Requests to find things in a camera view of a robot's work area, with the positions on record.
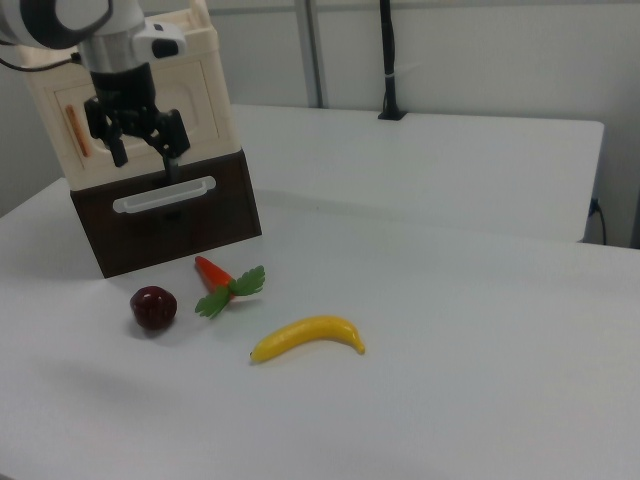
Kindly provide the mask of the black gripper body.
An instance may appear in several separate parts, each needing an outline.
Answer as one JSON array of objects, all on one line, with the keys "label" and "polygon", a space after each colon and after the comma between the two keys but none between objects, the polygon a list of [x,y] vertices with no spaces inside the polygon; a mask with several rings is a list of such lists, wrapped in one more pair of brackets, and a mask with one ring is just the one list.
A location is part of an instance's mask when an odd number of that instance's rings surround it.
[{"label": "black gripper body", "polygon": [[88,101],[88,125],[92,136],[106,136],[107,119],[118,123],[129,136],[150,135],[156,130],[156,91],[148,63],[118,73],[90,73],[96,96]]}]

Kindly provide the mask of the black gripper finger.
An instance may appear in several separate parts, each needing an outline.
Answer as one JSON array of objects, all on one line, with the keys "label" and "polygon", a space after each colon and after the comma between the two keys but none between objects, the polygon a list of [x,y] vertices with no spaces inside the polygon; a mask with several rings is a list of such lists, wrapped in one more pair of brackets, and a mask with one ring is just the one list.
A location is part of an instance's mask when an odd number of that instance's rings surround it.
[{"label": "black gripper finger", "polygon": [[182,116],[177,109],[155,111],[147,115],[145,122],[143,139],[161,156],[164,185],[173,185],[179,179],[180,158],[190,148]]},{"label": "black gripper finger", "polygon": [[84,102],[84,110],[91,137],[103,142],[117,168],[123,167],[128,157],[116,115],[104,107],[96,96]]}]

